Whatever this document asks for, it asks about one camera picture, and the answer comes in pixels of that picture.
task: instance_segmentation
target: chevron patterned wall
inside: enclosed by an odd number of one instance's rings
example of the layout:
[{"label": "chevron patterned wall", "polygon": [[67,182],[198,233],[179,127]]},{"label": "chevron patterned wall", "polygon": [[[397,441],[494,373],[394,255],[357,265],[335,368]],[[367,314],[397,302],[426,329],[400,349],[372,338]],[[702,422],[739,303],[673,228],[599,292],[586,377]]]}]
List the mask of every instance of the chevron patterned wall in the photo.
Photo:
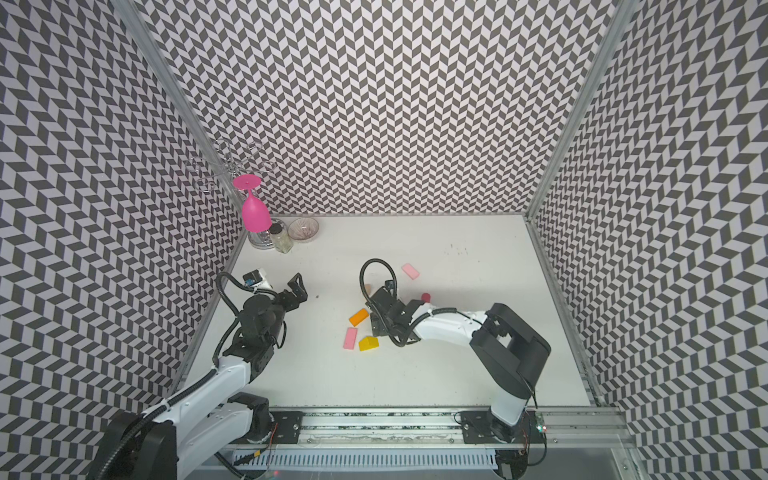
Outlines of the chevron patterned wall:
[{"label": "chevron patterned wall", "polygon": [[239,227],[106,3],[0,23],[0,472],[75,478],[167,391]]},{"label": "chevron patterned wall", "polygon": [[272,211],[317,214],[523,211],[614,11],[139,3],[209,135],[266,145]]},{"label": "chevron patterned wall", "polygon": [[645,2],[536,218],[655,478],[768,478],[766,37],[766,2]]}]

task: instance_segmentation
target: clear glass bowl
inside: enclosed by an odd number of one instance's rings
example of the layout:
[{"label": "clear glass bowl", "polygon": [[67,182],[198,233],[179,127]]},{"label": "clear glass bowl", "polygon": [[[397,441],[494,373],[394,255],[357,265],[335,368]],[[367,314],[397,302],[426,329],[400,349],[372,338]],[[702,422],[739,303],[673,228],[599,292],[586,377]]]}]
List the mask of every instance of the clear glass bowl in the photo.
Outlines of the clear glass bowl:
[{"label": "clear glass bowl", "polygon": [[317,220],[309,217],[301,217],[294,220],[288,227],[288,236],[297,243],[309,243],[315,240],[320,225]]}]

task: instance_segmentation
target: red wire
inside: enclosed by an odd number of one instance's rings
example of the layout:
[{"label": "red wire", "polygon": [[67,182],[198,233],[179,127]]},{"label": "red wire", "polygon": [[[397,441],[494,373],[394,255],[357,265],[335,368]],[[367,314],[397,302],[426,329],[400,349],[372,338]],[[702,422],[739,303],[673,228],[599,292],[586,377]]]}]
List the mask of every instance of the red wire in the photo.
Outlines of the red wire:
[{"label": "red wire", "polygon": [[276,431],[277,422],[275,422],[275,428],[272,429],[272,435],[270,435],[270,444],[266,446],[266,449],[270,451],[270,456],[266,458],[266,470],[264,470],[264,473],[270,469],[270,462],[272,461],[272,438],[274,438]]}]

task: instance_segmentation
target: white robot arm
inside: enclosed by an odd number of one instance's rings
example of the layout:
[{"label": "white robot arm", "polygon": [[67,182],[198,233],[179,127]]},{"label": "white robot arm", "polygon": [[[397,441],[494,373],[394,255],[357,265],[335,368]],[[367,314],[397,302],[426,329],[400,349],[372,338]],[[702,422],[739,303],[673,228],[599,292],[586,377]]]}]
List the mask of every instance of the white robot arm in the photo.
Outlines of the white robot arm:
[{"label": "white robot arm", "polygon": [[[370,296],[364,287],[368,265],[381,263],[392,275]],[[495,303],[484,312],[460,312],[455,308],[436,308],[431,303],[397,299],[397,281],[392,267],[371,259],[360,270],[360,289],[372,310],[371,321],[384,329],[397,346],[437,339],[475,351],[483,366],[496,381],[498,390],[491,400],[488,420],[493,433],[510,442],[520,427],[525,405],[532,397],[551,348],[512,309]]]}]

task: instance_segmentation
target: white table surface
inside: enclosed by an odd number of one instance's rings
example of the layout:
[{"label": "white table surface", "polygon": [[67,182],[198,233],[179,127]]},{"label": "white table surface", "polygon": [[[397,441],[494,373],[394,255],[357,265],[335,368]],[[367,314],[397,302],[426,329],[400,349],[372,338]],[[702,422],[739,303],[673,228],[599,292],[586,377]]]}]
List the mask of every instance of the white table surface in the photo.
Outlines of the white table surface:
[{"label": "white table surface", "polygon": [[[284,219],[290,224],[292,219]],[[399,348],[379,337],[378,349],[342,348],[348,318],[364,307],[360,267],[369,258],[387,261],[397,274],[398,297],[407,303],[424,292],[436,306],[486,310],[505,303],[550,344],[551,355],[536,385],[540,406],[589,406],[523,218],[509,216],[318,217],[312,243],[288,254],[257,250],[249,243],[233,268],[239,280],[256,268],[277,291],[300,272],[309,299],[286,314],[285,346],[245,392],[272,406],[487,406],[497,388],[467,347],[423,341]],[[420,273],[411,280],[401,266]],[[375,291],[389,278],[372,265],[366,282]],[[241,307],[248,292],[231,283],[226,294]],[[195,356],[188,380],[204,375],[233,315],[219,302]],[[370,319],[358,325],[357,341],[371,334]]]}]

